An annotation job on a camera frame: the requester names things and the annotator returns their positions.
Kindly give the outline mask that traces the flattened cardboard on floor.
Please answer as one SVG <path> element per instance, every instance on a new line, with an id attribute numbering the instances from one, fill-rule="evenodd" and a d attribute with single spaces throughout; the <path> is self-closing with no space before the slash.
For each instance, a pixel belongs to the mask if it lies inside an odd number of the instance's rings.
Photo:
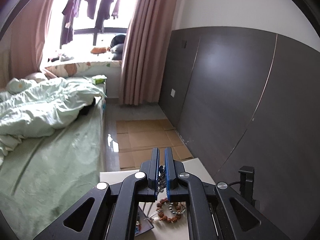
<path id="1" fill-rule="evenodd" d="M 185 161 L 193 156 L 168 119 L 117 121 L 119 167 L 134 170 L 151 158 L 153 148 L 160 151 L 164 163 L 164 150 L 172 149 L 175 160 Z"/>

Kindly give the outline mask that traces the silver chain jewelry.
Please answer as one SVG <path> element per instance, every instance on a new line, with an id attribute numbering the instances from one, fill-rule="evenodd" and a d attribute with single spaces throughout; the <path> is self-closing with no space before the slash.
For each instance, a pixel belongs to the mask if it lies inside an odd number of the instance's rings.
<path id="1" fill-rule="evenodd" d="M 159 166 L 158 168 L 158 187 L 157 194 L 162 193 L 166 188 L 166 169 L 164 165 Z"/>

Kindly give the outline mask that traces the white wall socket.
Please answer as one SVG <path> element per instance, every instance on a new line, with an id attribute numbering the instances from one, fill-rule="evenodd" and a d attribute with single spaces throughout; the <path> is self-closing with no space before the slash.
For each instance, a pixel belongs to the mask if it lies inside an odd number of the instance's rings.
<path id="1" fill-rule="evenodd" d="M 170 95 L 174 98 L 175 97 L 175 93 L 176 93 L 176 91 L 174 89 L 172 89 Z"/>

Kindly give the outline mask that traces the dark hanging clothes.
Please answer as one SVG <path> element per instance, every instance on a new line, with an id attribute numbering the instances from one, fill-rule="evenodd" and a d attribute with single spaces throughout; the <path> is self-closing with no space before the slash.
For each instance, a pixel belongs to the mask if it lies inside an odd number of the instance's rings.
<path id="1" fill-rule="evenodd" d="M 79 16 L 81 2 L 87 2 L 87 17 L 95 20 L 94 32 L 104 32 L 104 22 L 119 16 L 120 0 L 68 0 L 62 11 L 63 22 L 60 45 L 63 46 L 73 40 L 75 30 L 74 19 Z"/>

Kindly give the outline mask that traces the black jewelry box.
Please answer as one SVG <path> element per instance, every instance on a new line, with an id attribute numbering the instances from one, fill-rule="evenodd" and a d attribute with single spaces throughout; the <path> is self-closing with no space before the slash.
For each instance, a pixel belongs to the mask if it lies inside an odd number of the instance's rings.
<path id="1" fill-rule="evenodd" d="M 135 229 L 136 237 L 154 228 L 153 223 L 149 218 L 151 215 L 152 206 L 153 203 L 139 203 Z"/>

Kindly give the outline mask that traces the pink curtain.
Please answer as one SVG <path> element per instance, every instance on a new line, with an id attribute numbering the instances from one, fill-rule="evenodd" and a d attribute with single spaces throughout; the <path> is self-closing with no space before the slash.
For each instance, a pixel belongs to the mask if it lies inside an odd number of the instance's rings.
<path id="1" fill-rule="evenodd" d="M 9 76 L 38 72 L 54 0 L 31 0 L 11 24 Z"/>
<path id="2" fill-rule="evenodd" d="M 137 0 L 124 45 L 121 105 L 159 101 L 176 2 Z"/>

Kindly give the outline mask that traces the dark pillows on sill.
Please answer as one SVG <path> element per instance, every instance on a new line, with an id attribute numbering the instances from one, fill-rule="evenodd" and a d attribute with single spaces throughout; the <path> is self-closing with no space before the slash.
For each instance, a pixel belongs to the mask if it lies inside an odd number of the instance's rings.
<path id="1" fill-rule="evenodd" d="M 118 34 L 112 39 L 110 44 L 110 52 L 112 53 L 112 60 L 122 60 L 125 38 L 126 38 L 126 35 Z"/>

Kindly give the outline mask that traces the black garment on bed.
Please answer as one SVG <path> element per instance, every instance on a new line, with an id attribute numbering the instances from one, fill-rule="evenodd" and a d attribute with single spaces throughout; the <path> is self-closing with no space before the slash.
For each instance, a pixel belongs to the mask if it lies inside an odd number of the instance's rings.
<path id="1" fill-rule="evenodd" d="M 93 98 L 92 103 L 90 105 L 84 106 L 82 109 L 80 109 L 78 117 L 80 116 L 86 116 L 89 111 L 95 106 L 96 104 L 96 99 Z"/>

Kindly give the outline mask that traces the pink left curtain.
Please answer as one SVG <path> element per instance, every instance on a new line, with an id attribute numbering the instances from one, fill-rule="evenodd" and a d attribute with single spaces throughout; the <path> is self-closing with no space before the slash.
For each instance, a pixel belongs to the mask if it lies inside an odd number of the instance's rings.
<path id="1" fill-rule="evenodd" d="M 9 76 L 38 72 L 54 0 L 31 0 L 11 24 Z"/>

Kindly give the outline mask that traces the pink right curtain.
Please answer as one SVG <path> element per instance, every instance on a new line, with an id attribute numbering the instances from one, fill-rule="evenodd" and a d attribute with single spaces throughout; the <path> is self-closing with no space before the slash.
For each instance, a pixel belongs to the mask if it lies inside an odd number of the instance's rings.
<path id="1" fill-rule="evenodd" d="M 159 101 L 176 2 L 137 0 L 124 45 L 121 105 Z"/>

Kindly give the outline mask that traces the patterned window seat cushion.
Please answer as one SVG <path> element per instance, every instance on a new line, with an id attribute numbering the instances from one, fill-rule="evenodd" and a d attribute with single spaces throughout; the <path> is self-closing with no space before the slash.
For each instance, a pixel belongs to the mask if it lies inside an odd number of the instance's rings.
<path id="1" fill-rule="evenodd" d="M 62 63 L 56 66 L 44 67 L 44 70 L 50 72 L 50 74 L 56 77 L 73 77 L 77 74 L 85 72 L 92 68 L 102 67 L 104 68 L 116 68 L 121 67 L 122 61 L 105 61 L 105 62 L 76 62 L 76 63 Z"/>

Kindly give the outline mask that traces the bed with green sheet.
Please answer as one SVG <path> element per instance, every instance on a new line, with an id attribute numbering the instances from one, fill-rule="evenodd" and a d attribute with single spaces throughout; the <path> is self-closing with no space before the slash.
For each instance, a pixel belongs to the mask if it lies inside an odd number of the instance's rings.
<path id="1" fill-rule="evenodd" d="M 52 135 L 23 139 L 1 161 L 1 213 L 19 239 L 33 239 L 97 185 L 105 99 Z"/>

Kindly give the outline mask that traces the orange plush toy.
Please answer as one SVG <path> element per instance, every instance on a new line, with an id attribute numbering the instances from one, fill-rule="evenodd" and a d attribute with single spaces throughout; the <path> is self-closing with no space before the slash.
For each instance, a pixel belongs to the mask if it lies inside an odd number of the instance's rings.
<path id="1" fill-rule="evenodd" d="M 110 47 L 94 47 L 91 50 L 91 54 L 94 54 L 94 55 L 104 54 L 104 53 L 110 52 L 110 50 L 111 50 Z"/>

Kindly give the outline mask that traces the green tissue box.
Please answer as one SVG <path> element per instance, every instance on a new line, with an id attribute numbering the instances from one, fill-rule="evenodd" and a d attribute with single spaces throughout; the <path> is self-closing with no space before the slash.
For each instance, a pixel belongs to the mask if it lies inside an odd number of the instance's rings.
<path id="1" fill-rule="evenodd" d="M 94 85 L 99 85 L 101 83 L 104 83 L 107 80 L 107 77 L 105 75 L 96 75 L 91 78 L 91 81 Z"/>

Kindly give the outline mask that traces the light green duvet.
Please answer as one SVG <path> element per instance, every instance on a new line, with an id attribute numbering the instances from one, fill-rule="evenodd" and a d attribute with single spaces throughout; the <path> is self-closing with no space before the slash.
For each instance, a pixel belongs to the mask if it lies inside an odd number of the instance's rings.
<path id="1" fill-rule="evenodd" d="M 105 89 L 88 78 L 13 78 L 1 90 L 1 161 L 23 139 L 48 137 L 67 127 L 97 97 L 106 97 Z"/>

